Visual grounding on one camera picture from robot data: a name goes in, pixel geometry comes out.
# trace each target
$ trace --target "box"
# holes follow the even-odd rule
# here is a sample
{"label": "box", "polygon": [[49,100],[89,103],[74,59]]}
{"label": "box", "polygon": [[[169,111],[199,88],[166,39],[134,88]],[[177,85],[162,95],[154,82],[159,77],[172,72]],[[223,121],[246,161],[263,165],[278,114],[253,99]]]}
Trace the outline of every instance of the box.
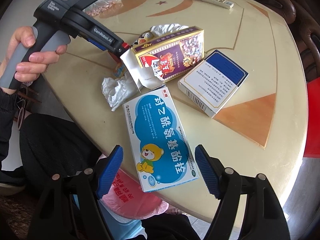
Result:
{"label": "box", "polygon": [[213,118],[238,90],[248,73],[215,50],[178,82],[179,89]]}
{"label": "box", "polygon": [[143,192],[199,177],[167,87],[137,97],[123,107]]}
{"label": "box", "polygon": [[140,89],[155,89],[204,58],[204,30],[189,27],[134,46],[121,59]]}

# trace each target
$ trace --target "metal screw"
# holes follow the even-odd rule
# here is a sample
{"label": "metal screw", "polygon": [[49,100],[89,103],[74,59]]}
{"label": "metal screw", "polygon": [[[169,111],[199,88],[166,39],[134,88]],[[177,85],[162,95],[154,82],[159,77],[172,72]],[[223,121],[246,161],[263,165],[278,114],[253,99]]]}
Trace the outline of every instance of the metal screw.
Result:
{"label": "metal screw", "polygon": [[54,174],[54,175],[52,176],[52,179],[53,179],[53,180],[58,180],[58,179],[60,179],[60,175],[59,175],[59,174]]}
{"label": "metal screw", "polygon": [[261,180],[265,180],[267,177],[264,174],[259,173],[258,174],[258,178],[261,179]]}
{"label": "metal screw", "polygon": [[93,173],[93,169],[91,169],[91,168],[87,168],[87,169],[84,170],[84,174],[85,175],[90,175],[92,173]]}
{"label": "metal screw", "polygon": [[233,174],[233,172],[234,172],[234,170],[232,168],[225,168],[224,171],[226,172],[226,174],[229,174],[229,175]]}

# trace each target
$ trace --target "white wall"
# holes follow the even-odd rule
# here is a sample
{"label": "white wall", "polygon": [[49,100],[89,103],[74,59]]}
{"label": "white wall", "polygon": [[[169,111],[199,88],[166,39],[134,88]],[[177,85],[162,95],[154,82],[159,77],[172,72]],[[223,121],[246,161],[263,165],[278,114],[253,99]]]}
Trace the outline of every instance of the white wall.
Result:
{"label": "white wall", "polygon": [[[44,0],[13,0],[0,20],[0,62],[3,60],[9,40],[14,30],[20,26],[33,25],[33,13]],[[2,162],[4,170],[14,170],[21,166],[19,131],[14,122],[10,138],[8,157]]]}
{"label": "white wall", "polygon": [[13,0],[0,20],[0,62],[5,56],[8,42],[14,30],[20,26],[33,25],[33,13],[44,0]]}

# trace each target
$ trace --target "red stool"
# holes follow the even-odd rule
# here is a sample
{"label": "red stool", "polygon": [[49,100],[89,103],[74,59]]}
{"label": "red stool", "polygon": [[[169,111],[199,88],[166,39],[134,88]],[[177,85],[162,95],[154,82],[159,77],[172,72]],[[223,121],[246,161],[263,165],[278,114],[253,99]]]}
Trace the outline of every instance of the red stool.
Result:
{"label": "red stool", "polygon": [[320,77],[307,84],[309,119],[303,157],[320,158]]}

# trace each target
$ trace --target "tiled floor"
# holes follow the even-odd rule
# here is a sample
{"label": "tiled floor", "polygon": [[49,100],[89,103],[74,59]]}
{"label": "tiled floor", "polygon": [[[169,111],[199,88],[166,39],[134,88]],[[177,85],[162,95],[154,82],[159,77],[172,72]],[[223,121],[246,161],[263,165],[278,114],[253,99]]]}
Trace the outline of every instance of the tiled floor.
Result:
{"label": "tiled floor", "polygon": [[[40,77],[33,85],[40,94],[41,105],[33,105],[32,112],[50,114],[71,120],[50,88]],[[320,207],[320,159],[304,158],[293,190],[283,210],[287,216],[291,240],[298,240]],[[201,239],[204,238],[209,223],[190,216],[190,223]],[[236,240],[240,229],[234,228],[230,239]]]}

